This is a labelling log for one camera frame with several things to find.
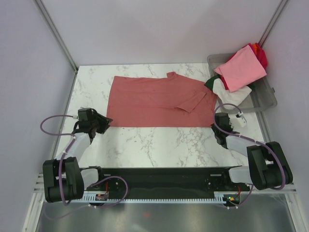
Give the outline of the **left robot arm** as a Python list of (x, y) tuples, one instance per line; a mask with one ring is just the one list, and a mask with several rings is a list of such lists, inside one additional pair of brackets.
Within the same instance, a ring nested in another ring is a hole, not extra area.
[(45, 199), (49, 203), (63, 202), (68, 205), (72, 200), (83, 197), (84, 176), (79, 167), (79, 160), (92, 144), (96, 134), (104, 134), (110, 127), (112, 119), (99, 114), (93, 108), (78, 110), (77, 121), (71, 133), (58, 136), (70, 136), (64, 150), (55, 158), (42, 165)]

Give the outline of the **salmon red t shirt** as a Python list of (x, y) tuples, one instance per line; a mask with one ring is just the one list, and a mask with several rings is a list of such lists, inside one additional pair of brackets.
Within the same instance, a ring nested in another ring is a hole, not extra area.
[(209, 128), (215, 104), (202, 81), (175, 72), (165, 78), (115, 76), (107, 117), (113, 127)]

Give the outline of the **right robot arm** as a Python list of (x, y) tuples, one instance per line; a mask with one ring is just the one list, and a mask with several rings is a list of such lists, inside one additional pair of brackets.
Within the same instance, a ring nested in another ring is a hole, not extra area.
[(281, 189), (293, 182), (292, 171), (278, 142), (245, 139), (233, 131), (227, 113), (215, 113), (211, 129), (220, 146), (248, 159), (248, 166), (230, 168), (221, 178), (224, 189), (233, 190), (239, 183), (253, 185), (258, 190)]

